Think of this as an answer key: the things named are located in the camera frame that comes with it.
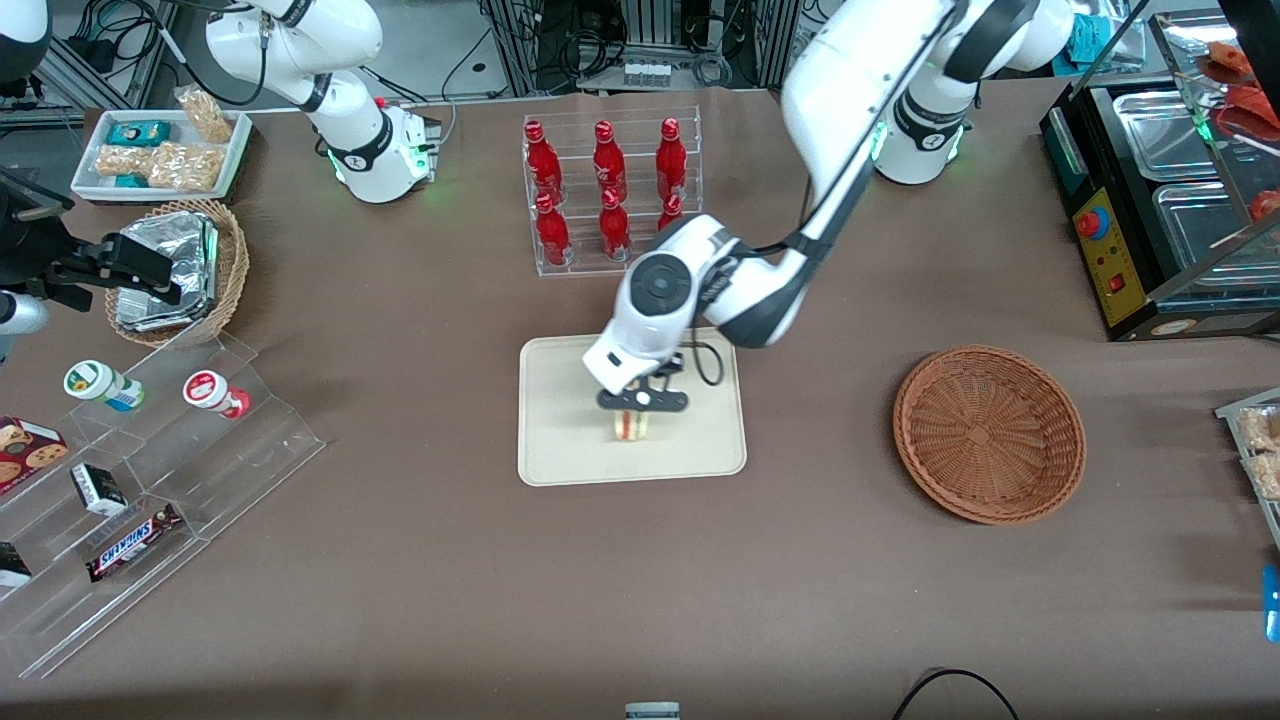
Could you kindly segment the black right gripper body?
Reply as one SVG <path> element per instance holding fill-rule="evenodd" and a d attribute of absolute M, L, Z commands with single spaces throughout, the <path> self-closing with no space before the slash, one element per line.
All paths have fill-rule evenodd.
<path fill-rule="evenodd" d="M 10 170 L 1 174 L 3 288 L 90 307 L 93 293 L 86 286 L 102 279 L 100 250 L 67 229 L 61 215 L 74 201 Z"/>

